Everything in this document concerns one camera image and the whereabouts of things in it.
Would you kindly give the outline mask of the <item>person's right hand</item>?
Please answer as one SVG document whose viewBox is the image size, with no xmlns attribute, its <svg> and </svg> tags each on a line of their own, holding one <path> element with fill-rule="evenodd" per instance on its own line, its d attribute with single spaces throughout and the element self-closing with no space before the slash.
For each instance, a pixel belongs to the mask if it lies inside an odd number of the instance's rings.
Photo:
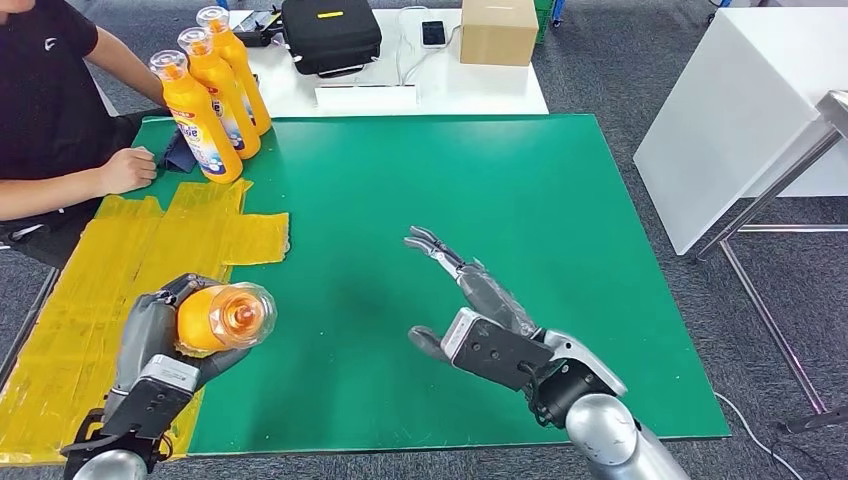
<svg viewBox="0 0 848 480">
<path fill-rule="evenodd" d="M 98 194 L 118 195 L 147 187 L 157 178 L 154 155 L 146 148 L 124 148 L 97 168 Z"/>
</svg>

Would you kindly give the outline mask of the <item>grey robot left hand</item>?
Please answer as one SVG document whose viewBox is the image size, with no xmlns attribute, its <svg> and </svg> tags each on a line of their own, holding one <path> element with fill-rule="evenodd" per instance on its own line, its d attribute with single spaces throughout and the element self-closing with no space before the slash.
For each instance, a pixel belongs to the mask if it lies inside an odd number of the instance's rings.
<svg viewBox="0 0 848 480">
<path fill-rule="evenodd" d="M 186 273 L 159 290 L 140 295 L 124 325 L 116 360 L 113 386 L 105 397 L 104 415 L 114 413 L 129 395 L 143 368 L 156 355 L 163 355 L 198 370 L 193 392 L 246 358 L 251 350 L 230 349 L 204 358 L 190 357 L 177 348 L 177 309 L 192 294 L 218 286 L 211 278 Z"/>
</svg>

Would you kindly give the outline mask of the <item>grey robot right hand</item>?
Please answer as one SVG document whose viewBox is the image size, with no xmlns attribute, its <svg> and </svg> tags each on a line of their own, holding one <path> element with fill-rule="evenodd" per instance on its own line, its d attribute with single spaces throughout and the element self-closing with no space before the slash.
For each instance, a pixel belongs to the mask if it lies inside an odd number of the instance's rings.
<svg viewBox="0 0 848 480">
<path fill-rule="evenodd" d="M 423 227 L 411 226 L 403 243 L 436 261 L 459 286 L 470 308 L 478 314 L 524 337 L 532 337 L 538 330 L 512 293 L 479 260 L 463 260 L 432 231 Z"/>
</svg>

